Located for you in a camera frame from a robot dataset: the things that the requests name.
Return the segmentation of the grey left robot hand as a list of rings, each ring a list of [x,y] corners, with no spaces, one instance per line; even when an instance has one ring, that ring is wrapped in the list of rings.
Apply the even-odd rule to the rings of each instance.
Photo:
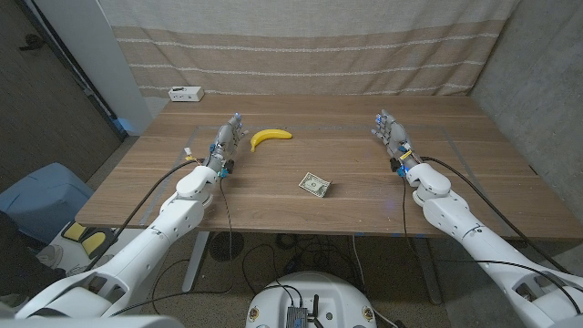
[[[236,112],[219,128],[216,138],[210,144],[210,154],[204,165],[213,169],[220,178],[231,174],[239,143],[248,133],[242,127],[240,113]]]

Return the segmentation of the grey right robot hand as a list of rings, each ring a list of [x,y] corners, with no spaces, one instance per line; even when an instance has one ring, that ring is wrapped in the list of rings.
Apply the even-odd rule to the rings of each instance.
[[[404,126],[385,109],[376,115],[375,124],[376,128],[371,132],[385,145],[390,157],[391,171],[405,178],[408,171],[422,161],[415,154]]]

